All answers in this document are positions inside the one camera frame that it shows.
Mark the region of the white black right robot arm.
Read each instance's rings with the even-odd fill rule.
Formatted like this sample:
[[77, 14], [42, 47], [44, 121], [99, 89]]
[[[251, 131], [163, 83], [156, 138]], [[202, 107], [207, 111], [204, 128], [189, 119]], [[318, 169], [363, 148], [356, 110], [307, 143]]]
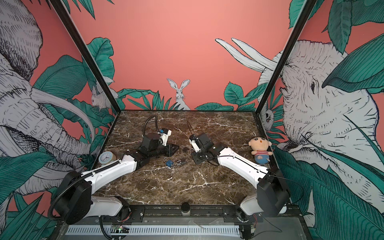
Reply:
[[194, 149], [191, 155], [197, 165], [213, 160], [219, 166], [234, 171], [255, 187], [256, 193], [247, 196], [240, 203], [240, 214], [275, 217], [287, 211], [286, 203], [290, 193], [286, 179], [279, 168], [268, 169], [249, 161], [227, 145], [213, 143], [205, 133], [198, 136], [191, 135], [189, 142]]

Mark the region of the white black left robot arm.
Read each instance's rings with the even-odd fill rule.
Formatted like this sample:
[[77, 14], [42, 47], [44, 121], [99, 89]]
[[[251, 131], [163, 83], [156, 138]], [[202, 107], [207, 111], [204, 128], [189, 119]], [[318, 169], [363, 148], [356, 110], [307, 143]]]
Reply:
[[126, 152], [119, 160], [82, 174], [69, 172], [51, 200], [48, 218], [68, 225], [87, 217], [110, 216], [117, 218], [118, 222], [129, 220], [132, 210], [124, 198], [95, 197], [94, 193], [119, 177], [139, 170], [152, 157], [173, 156], [180, 147], [168, 143], [170, 135], [148, 134], [136, 150]]

